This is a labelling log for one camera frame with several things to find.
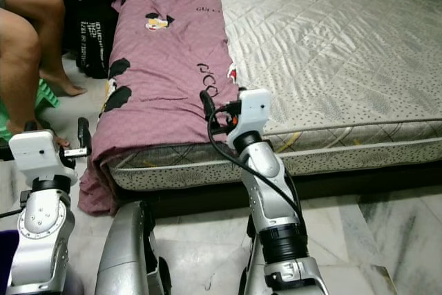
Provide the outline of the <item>green plastic stool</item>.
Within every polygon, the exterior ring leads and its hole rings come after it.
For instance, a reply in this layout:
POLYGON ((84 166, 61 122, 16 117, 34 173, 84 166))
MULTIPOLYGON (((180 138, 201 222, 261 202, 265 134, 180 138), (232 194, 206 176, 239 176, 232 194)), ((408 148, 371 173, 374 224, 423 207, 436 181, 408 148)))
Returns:
MULTIPOLYGON (((40 115, 47 108, 57 108, 60 105, 60 101, 56 94, 53 93, 51 87, 44 79, 40 79, 35 100, 35 115, 40 115)), ((3 102, 0 103, 0 138, 4 141, 8 141, 12 134, 10 134, 7 128, 8 112, 3 102)))

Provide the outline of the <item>pink cartoon print blanket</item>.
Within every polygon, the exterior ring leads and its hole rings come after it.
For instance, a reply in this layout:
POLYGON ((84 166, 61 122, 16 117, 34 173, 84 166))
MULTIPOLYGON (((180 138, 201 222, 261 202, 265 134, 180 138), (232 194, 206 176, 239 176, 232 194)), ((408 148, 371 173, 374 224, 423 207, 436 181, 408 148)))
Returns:
POLYGON ((230 182, 212 149, 201 92, 237 98, 221 0, 117 0, 107 97, 79 187, 79 209, 111 215, 119 190, 230 182))

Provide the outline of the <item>person in grey shorts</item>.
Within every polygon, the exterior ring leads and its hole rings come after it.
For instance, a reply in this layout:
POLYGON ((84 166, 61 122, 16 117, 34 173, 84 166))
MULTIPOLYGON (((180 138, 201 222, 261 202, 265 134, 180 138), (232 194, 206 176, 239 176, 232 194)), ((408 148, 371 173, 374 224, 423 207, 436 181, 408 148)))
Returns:
POLYGON ((86 93, 62 64, 63 0, 0 0, 0 93, 10 134, 36 120, 40 79, 73 97, 86 93))

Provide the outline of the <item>white quilted mattress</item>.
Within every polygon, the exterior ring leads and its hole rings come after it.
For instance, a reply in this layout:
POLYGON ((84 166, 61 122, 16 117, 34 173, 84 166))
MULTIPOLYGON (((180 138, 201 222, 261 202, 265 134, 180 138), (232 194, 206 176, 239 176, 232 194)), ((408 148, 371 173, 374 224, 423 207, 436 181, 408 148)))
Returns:
POLYGON ((236 84, 272 93, 262 138, 291 175, 442 160, 442 0, 221 2, 236 84))

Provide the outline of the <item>black bag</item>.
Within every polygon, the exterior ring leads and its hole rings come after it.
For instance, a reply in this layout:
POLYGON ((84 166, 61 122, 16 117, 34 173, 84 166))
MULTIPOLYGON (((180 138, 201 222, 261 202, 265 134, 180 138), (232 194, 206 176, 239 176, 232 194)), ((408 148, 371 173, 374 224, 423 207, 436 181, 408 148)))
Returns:
POLYGON ((73 37, 77 67, 91 78, 108 78, 108 58, 113 46, 117 12, 113 0, 70 0, 66 24, 73 37))

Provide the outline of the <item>grey left robot leg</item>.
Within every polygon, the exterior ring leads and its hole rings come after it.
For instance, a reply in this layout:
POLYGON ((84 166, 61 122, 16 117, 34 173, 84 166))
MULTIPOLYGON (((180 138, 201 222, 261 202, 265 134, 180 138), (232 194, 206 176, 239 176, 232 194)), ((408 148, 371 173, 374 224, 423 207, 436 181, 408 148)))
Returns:
POLYGON ((123 204, 108 230, 95 295, 171 295, 169 266, 155 253, 148 201, 123 204))

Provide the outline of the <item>grey robot leg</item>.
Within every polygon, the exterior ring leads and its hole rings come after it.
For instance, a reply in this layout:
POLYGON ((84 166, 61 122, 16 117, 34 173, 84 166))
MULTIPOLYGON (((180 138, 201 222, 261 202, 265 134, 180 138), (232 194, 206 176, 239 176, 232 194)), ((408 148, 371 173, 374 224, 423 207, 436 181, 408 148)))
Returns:
POLYGON ((250 255, 242 270, 239 282, 239 295, 273 295, 265 282, 265 265, 262 245, 251 216, 247 220, 247 237, 250 242, 250 255))
POLYGON ((155 253, 148 201, 123 204, 108 230, 95 295, 171 295, 169 266, 155 253))

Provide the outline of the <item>purple waste bin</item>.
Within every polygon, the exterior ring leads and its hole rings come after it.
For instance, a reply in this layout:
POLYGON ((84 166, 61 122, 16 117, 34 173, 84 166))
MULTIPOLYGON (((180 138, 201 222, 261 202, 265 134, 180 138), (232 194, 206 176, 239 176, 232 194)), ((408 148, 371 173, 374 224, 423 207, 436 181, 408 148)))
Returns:
POLYGON ((0 232, 0 295, 6 295, 14 254, 18 249, 19 232, 0 232))

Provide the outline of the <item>grey right robot leg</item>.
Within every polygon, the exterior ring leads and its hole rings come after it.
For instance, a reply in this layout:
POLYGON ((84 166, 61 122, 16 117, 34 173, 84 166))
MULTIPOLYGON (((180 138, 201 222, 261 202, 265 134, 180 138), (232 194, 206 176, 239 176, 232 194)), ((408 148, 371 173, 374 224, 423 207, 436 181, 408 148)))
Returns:
POLYGON ((265 282, 265 265, 262 245, 251 216, 247 220, 247 237, 250 242, 250 255, 242 270, 239 282, 239 295, 273 295, 265 282))

